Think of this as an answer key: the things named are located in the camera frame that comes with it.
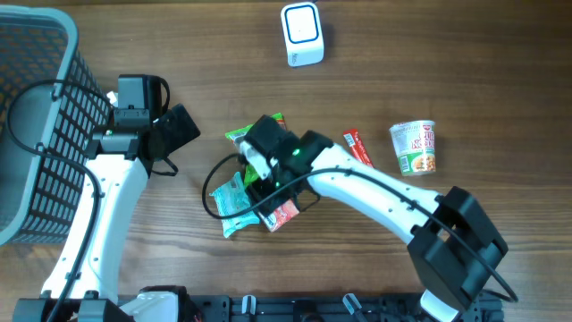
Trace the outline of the green gummy candy bag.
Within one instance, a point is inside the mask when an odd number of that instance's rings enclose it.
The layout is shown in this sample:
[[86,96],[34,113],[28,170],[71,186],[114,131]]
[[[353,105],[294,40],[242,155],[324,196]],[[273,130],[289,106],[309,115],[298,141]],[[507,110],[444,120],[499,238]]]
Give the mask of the green gummy candy bag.
[[[284,129],[287,129],[284,117],[282,115],[282,113],[276,113],[276,114],[272,114],[271,117]],[[234,130],[234,131],[229,131],[225,133],[225,137],[228,140],[231,140],[232,143],[235,146],[239,146],[239,143],[237,142],[238,138],[243,137],[248,131],[249,129],[252,127],[252,124],[247,125],[246,127],[243,127],[241,129],[238,130]],[[245,187],[248,187],[252,182],[255,182],[257,179],[259,178],[255,168],[251,165],[247,165],[245,167],[245,173],[244,173],[244,179],[243,179],[243,183]]]

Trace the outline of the light teal snack packet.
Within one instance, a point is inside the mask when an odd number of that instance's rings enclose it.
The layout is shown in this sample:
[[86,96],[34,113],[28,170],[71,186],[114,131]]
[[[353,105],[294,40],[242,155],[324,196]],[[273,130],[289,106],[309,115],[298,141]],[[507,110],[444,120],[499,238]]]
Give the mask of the light teal snack packet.
[[[230,216],[251,207],[240,172],[236,172],[228,182],[217,188],[210,196],[214,198],[219,216]],[[232,219],[224,219],[222,221],[223,236],[229,238],[248,225],[259,224],[260,219],[253,211]]]

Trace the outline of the small red snack packet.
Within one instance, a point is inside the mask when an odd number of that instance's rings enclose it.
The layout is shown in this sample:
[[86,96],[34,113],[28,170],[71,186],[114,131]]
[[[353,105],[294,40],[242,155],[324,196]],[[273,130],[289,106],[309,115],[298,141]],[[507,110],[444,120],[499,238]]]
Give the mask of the small red snack packet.
[[280,229],[284,224],[299,214],[299,209],[295,203],[289,199],[279,206],[273,213],[267,216],[260,216],[262,222],[272,233]]

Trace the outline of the red stick snack packet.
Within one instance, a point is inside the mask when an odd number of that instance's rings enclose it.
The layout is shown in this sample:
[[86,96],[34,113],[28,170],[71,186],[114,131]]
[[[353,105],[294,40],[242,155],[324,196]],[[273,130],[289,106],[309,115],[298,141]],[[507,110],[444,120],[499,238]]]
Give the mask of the red stick snack packet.
[[349,149],[351,151],[351,154],[355,159],[357,159],[358,161],[360,161],[365,165],[374,167],[357,129],[350,129],[345,131],[343,133],[343,138],[346,140]]

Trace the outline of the cup noodles white green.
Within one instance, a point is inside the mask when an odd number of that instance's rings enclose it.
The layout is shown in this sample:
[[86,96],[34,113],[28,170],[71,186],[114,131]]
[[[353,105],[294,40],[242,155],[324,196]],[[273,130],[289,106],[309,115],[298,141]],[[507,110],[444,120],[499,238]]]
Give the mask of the cup noodles white green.
[[430,174],[436,171],[435,122],[419,120],[398,123],[390,135],[401,174]]

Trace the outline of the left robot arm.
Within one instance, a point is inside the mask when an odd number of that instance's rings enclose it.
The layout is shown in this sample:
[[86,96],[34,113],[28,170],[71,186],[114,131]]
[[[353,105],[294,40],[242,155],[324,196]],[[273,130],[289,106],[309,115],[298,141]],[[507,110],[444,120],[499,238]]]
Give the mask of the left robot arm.
[[18,300],[15,321],[193,321],[200,311],[183,286],[143,288],[119,302],[118,281],[130,220],[153,163],[197,138],[183,105],[160,117],[117,108],[87,144],[80,203],[63,252],[37,299]]

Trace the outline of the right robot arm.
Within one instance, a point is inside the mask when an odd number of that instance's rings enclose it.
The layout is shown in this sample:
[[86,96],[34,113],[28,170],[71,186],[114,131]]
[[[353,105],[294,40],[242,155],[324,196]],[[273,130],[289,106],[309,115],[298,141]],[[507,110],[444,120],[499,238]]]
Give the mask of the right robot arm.
[[503,300],[517,300],[497,271],[508,245],[468,191],[454,186],[442,195],[416,188],[360,163],[314,131],[297,137],[282,128],[251,129],[237,148],[262,179],[252,193],[262,213],[308,189],[394,233],[425,287],[419,304],[429,317],[451,321],[468,311],[490,279],[505,290]]

